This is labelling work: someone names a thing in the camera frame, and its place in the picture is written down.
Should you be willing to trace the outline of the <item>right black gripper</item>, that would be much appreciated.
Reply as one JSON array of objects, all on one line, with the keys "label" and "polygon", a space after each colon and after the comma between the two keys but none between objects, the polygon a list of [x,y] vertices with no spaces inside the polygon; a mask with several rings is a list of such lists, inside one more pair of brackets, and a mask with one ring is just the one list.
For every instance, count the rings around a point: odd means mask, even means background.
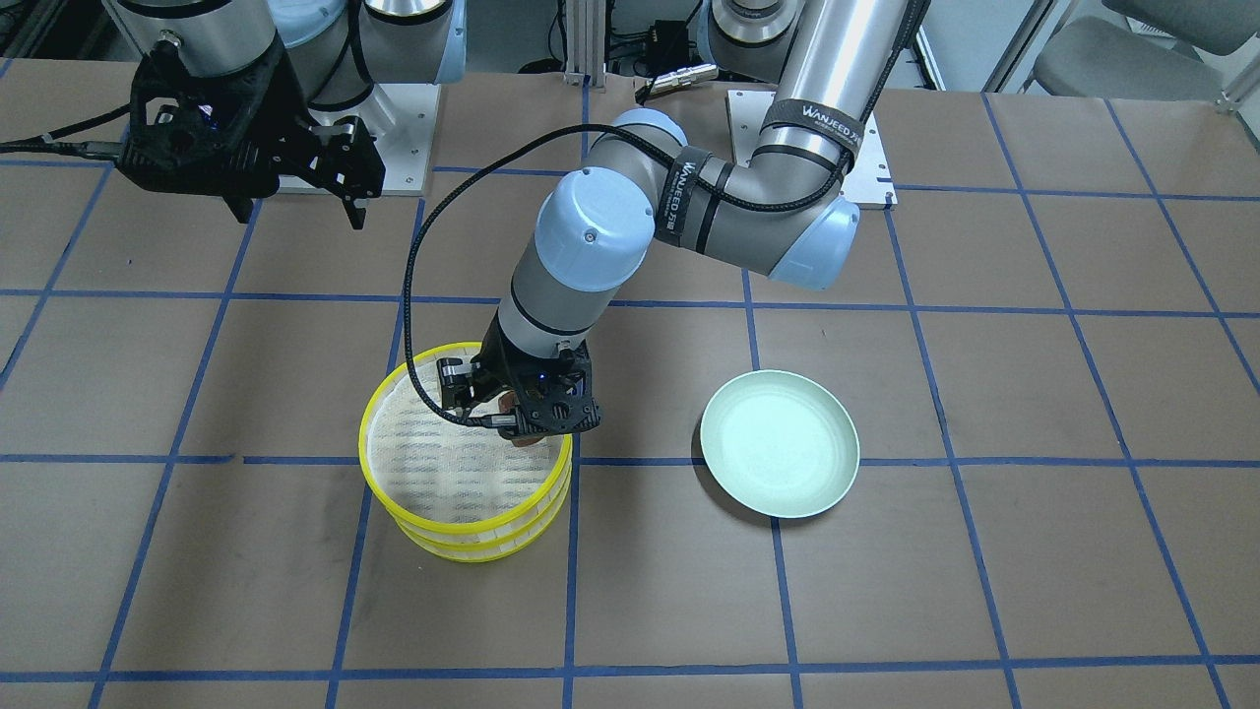
[{"label": "right black gripper", "polygon": [[130,181],[218,196],[239,222],[278,193],[285,175],[333,194],[355,229],[383,190],[386,166],[365,123],[319,123],[280,44],[212,78],[193,76],[180,47],[154,45],[132,78],[129,113],[116,165]]}]

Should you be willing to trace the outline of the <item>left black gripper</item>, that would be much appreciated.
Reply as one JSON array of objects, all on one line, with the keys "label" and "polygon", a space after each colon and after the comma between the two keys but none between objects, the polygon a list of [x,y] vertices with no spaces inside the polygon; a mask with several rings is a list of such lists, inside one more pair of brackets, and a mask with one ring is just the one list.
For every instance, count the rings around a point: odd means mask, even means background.
[{"label": "left black gripper", "polygon": [[[593,360],[585,343],[576,349],[562,343],[558,358],[539,358],[494,336],[467,359],[440,356],[436,375],[441,408],[457,423],[552,436],[593,429],[601,422]],[[517,394],[513,419],[498,411],[505,390]]]}]

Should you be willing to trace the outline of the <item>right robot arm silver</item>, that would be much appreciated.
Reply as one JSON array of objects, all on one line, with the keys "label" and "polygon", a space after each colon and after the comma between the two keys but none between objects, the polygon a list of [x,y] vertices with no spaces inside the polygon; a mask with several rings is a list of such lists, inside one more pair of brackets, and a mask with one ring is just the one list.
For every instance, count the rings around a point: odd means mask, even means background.
[{"label": "right robot arm silver", "polygon": [[276,193],[328,193],[362,228],[420,196],[440,89],[467,71],[464,1],[110,1],[141,52],[113,165],[215,196],[248,222]]}]

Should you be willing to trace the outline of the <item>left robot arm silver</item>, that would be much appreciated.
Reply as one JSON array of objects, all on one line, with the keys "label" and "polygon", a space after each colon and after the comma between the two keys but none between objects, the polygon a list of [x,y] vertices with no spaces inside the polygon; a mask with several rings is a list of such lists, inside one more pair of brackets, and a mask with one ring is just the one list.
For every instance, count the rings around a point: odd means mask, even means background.
[{"label": "left robot arm silver", "polygon": [[593,429],[587,337],[654,241],[798,288],[835,282],[859,210],[843,196],[867,120],[926,1],[703,1],[697,42],[721,67],[776,86],[746,164],[690,144],[659,110],[552,131],[503,167],[571,133],[580,169],[536,217],[488,332],[469,360],[437,361],[438,399],[415,353],[410,382],[436,416],[536,440]]}]

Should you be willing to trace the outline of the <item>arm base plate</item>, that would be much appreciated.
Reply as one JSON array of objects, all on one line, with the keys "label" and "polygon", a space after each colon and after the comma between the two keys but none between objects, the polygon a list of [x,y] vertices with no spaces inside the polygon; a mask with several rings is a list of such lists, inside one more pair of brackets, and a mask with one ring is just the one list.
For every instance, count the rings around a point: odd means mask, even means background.
[{"label": "arm base plate", "polygon": [[[748,165],[751,161],[757,147],[756,130],[774,97],[770,91],[727,91],[730,146],[738,164]],[[876,113],[869,115],[866,122],[862,149],[856,154],[854,166],[847,174],[842,191],[861,210],[892,210],[898,205],[895,175],[888,167]]]},{"label": "arm base plate", "polygon": [[422,196],[438,117],[438,84],[374,84],[359,103],[311,99],[309,111],[324,126],[357,116],[362,136],[373,139],[384,176],[374,196]]}]

